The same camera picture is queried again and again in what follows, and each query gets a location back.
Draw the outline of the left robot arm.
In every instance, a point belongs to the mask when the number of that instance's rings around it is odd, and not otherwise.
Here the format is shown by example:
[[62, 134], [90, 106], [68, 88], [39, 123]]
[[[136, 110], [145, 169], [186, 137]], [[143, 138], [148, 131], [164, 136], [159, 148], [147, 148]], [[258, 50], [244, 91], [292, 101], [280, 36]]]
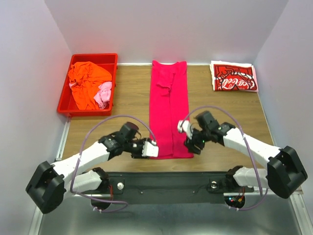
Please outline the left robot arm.
[[126, 122], [120, 130], [102, 136], [87, 149], [67, 159], [40, 163], [26, 186], [26, 193], [43, 214], [60, 206], [67, 197], [85, 191], [105, 192], [110, 184], [101, 168], [94, 166], [121, 155], [130, 153], [132, 158], [147, 159], [158, 156], [154, 136], [137, 139], [139, 128]]

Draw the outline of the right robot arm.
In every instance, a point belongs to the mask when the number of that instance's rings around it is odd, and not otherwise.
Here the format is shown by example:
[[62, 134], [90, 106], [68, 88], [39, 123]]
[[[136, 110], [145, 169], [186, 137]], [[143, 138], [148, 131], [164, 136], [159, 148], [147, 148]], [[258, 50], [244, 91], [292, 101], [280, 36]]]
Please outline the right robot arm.
[[236, 166], [225, 176], [226, 188], [236, 191], [240, 187], [270, 189], [277, 196], [287, 199], [308, 178], [307, 172], [295, 149], [273, 146], [246, 135], [239, 126], [228, 122], [222, 124], [204, 111], [196, 116], [200, 130], [184, 119], [178, 122], [177, 129], [186, 134], [184, 145], [188, 151], [200, 154], [206, 142], [218, 143], [249, 156], [253, 165], [262, 168]]

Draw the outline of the magenta t shirt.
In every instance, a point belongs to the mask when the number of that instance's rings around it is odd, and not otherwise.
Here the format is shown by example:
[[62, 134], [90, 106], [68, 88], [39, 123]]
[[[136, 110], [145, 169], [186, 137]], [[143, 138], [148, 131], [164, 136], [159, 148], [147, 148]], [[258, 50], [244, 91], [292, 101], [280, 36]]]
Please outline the magenta t shirt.
[[158, 159], [188, 159], [186, 135], [177, 126], [189, 113], [187, 63], [152, 62], [149, 125], [159, 147]]

